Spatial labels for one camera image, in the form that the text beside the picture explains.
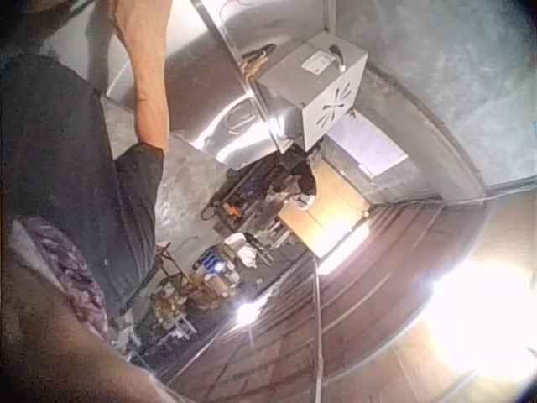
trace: metal pipe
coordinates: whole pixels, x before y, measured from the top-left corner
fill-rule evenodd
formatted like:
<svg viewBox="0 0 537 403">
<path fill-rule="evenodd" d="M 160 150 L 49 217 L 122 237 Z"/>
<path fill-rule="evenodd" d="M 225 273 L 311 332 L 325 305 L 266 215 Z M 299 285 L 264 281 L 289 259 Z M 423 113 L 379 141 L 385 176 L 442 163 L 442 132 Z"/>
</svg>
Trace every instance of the metal pipe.
<svg viewBox="0 0 537 403">
<path fill-rule="evenodd" d="M 315 304 L 315 341 L 317 344 L 317 360 L 315 361 L 315 387 L 311 391 L 312 403 L 321 403 L 322 380 L 324 376 L 325 361 L 322 355 L 322 312 L 321 312 L 321 291 L 319 287 L 319 274 L 317 273 L 317 263 L 314 266 L 313 274 L 313 303 Z"/>
</svg>

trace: label sticker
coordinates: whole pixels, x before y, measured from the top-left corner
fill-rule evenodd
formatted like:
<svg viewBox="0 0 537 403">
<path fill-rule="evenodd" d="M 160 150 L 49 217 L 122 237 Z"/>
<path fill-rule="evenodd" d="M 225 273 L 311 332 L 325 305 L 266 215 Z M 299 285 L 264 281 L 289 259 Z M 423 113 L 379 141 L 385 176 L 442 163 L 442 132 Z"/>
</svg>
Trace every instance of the label sticker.
<svg viewBox="0 0 537 403">
<path fill-rule="evenodd" d="M 325 53 L 322 50 L 317 50 L 313 56 L 302 64 L 301 67 L 318 76 L 326 69 L 326 67 L 333 63 L 335 59 L 334 56 Z"/>
</svg>

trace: dark shirt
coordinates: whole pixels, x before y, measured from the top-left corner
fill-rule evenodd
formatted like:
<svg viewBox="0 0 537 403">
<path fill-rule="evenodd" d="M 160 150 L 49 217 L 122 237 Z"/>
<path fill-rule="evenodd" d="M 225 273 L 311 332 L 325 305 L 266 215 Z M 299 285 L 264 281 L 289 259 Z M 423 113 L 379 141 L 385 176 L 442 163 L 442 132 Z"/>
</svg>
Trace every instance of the dark shirt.
<svg viewBox="0 0 537 403">
<path fill-rule="evenodd" d="M 163 150 L 136 144 L 114 161 L 99 94 L 50 58 L 8 65 L 0 108 L 3 202 L 69 238 L 115 316 L 154 259 Z"/>
</svg>

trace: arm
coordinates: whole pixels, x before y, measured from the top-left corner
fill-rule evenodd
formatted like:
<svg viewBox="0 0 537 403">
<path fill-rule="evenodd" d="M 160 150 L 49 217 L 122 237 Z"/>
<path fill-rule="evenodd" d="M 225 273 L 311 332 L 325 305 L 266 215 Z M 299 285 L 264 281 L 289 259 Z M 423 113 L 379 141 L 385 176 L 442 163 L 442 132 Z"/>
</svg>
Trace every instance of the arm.
<svg viewBox="0 0 537 403">
<path fill-rule="evenodd" d="M 169 114 L 164 62 L 171 0 L 110 0 L 110 5 L 117 36 L 133 67 L 138 140 L 165 149 Z"/>
</svg>

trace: metal box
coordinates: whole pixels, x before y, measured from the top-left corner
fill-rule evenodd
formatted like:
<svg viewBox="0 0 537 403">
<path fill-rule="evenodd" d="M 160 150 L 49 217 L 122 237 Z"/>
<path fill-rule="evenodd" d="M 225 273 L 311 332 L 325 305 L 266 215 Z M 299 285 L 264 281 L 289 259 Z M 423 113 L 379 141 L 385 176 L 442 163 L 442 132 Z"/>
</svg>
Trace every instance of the metal box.
<svg viewBox="0 0 537 403">
<path fill-rule="evenodd" d="M 279 136 L 310 149 L 354 104 L 368 54 L 323 32 L 259 79 Z"/>
</svg>

